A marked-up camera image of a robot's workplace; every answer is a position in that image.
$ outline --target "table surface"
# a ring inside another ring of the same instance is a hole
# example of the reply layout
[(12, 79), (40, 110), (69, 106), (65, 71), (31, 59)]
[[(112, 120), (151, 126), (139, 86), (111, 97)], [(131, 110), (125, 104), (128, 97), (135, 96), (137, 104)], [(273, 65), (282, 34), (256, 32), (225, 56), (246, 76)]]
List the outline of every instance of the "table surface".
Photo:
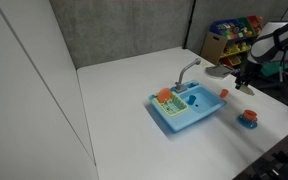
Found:
[[(205, 75), (206, 60), (184, 74), (215, 93), (226, 88), (227, 105), (172, 134), (148, 97), (178, 80), (198, 56), (174, 48), (78, 70), (100, 180), (232, 179), (288, 135), (288, 107), (251, 87), (236, 90), (235, 78)], [(236, 118), (258, 114), (249, 130)]]

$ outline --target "blue object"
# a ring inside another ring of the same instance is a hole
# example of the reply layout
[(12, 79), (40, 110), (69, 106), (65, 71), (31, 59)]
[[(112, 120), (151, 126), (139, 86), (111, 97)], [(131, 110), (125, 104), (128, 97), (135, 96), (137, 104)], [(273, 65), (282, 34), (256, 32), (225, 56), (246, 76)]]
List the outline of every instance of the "blue object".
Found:
[(196, 99), (196, 96), (194, 96), (194, 95), (190, 95), (190, 98), (188, 99), (188, 104), (189, 105), (193, 105), (194, 104), (194, 102), (195, 102), (195, 99)]
[(244, 118), (243, 115), (239, 115), (237, 117), (237, 120), (240, 124), (242, 124), (244, 127), (249, 129), (254, 129), (257, 127), (257, 122), (251, 121), (249, 119)]
[[(195, 80), (186, 82), (184, 85), (187, 87), (187, 90), (181, 93), (174, 92), (175, 87), (171, 88), (171, 91), (188, 106), (185, 111), (177, 113), (174, 116), (168, 115), (161, 108), (162, 104), (156, 101), (156, 95), (149, 97), (154, 108), (174, 132), (192, 125), (226, 105), (225, 100)], [(189, 103), (190, 96), (196, 97), (192, 104)]]
[(226, 37), (226, 35), (229, 35), (229, 34), (225, 34), (225, 32), (227, 31), (227, 29), (230, 29), (230, 28), (226, 28), (225, 24), (227, 24), (227, 25), (234, 24), (235, 27), (238, 27), (241, 30), (239, 33), (242, 33), (242, 35), (243, 35), (243, 37), (238, 37), (238, 38), (234, 38), (234, 39), (228, 39), (229, 43), (235, 42), (235, 41), (239, 41), (239, 40), (244, 40), (244, 39), (247, 38), (245, 32), (242, 31), (242, 29), (245, 28), (245, 25), (243, 23), (240, 23), (236, 19), (227, 19), (227, 20), (221, 20), (221, 21), (214, 21), (211, 24), (211, 26), (210, 26), (210, 31), (215, 33), (215, 34), (218, 34), (218, 35)]

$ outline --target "toy sink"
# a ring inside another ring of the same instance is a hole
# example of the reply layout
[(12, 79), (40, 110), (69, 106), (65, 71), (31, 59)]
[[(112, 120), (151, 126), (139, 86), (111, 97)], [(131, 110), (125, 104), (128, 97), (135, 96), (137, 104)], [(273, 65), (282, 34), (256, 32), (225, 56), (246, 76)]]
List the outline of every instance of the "toy sink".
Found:
[(149, 97), (154, 108), (174, 132), (192, 125), (226, 105), (226, 101), (195, 80), (184, 85), (187, 90), (181, 93), (176, 93), (175, 87), (172, 87), (172, 96), (165, 103), (159, 103), (156, 94)]

